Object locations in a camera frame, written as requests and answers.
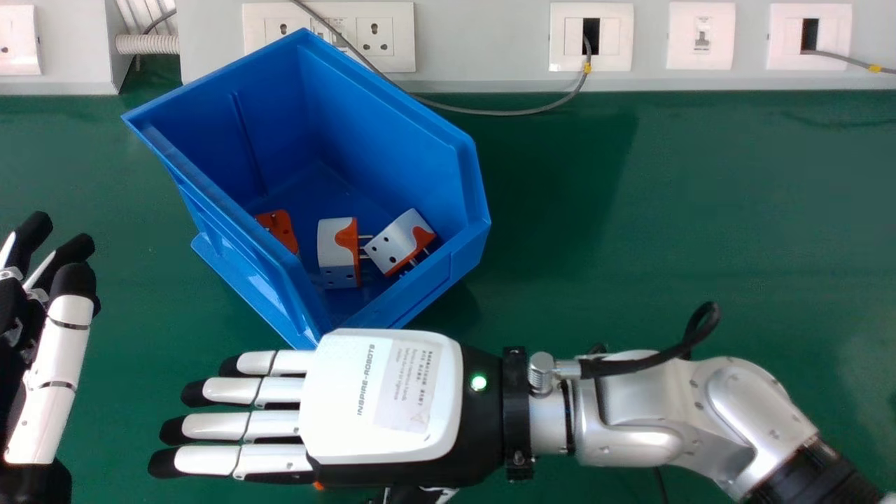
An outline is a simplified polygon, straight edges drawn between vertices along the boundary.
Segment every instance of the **wall switch plate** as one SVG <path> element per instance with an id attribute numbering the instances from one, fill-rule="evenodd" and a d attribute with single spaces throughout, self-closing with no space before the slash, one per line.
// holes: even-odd
<path id="1" fill-rule="evenodd" d="M 845 62 L 801 55 L 803 25 L 817 19 L 816 49 L 849 56 L 852 4 L 772 4 L 769 25 L 769 70 L 846 70 Z"/>
<path id="2" fill-rule="evenodd" d="M 730 70 L 734 63 L 735 4 L 672 2 L 666 68 Z"/>
<path id="3" fill-rule="evenodd" d="M 580 72 L 585 62 L 582 38 L 596 23 L 591 69 L 595 72 L 630 72 L 634 45 L 634 5 L 605 3 L 551 4 L 551 72 Z"/>
<path id="4" fill-rule="evenodd" d="M 34 5 L 0 6 L 0 75 L 41 75 Z"/>
<path id="5" fill-rule="evenodd" d="M 308 2 L 307 5 L 381 72 L 417 71 L 412 2 Z M 245 54 L 302 28 L 308 28 L 356 59 L 348 48 L 342 47 L 344 44 L 338 37 L 292 3 L 243 4 Z"/>

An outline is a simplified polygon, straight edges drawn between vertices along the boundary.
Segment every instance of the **robotic hand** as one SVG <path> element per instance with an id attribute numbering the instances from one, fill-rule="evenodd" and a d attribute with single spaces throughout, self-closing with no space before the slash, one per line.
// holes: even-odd
<path id="1" fill-rule="evenodd" d="M 65 504 L 72 477 L 56 459 L 81 375 L 90 322 L 99 311 L 85 263 L 86 234 L 49 254 L 28 277 L 31 255 L 53 230 L 35 212 L 0 249 L 0 503 Z"/>
<path id="2" fill-rule="evenodd" d="M 436 504 L 502 465 L 527 480 L 537 456 L 561 455 L 679 465 L 733 500 L 879 501 L 768 372 L 731 357 L 689 361 L 718 323 L 705 303 L 663 352 L 595 348 L 568 361 L 372 329 L 339 329 L 313 352 L 244 353 L 181 398 L 259 409 L 167 421 L 162 441 L 184 446 L 157 452 L 150 473 L 385 487 L 381 502 Z"/>

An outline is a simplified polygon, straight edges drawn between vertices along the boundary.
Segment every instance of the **blue storage container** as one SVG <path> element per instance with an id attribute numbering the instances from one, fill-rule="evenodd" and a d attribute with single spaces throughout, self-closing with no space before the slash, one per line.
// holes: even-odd
<path id="1" fill-rule="evenodd" d="M 159 155 L 193 249 L 295 348 L 335 327 L 401 327 L 470 271 L 491 225 L 472 139 L 310 31 L 124 115 Z M 409 208 L 440 246 L 401 278 L 325 290 L 320 219 L 375 235 Z M 254 215 L 289 212 L 300 258 Z"/>

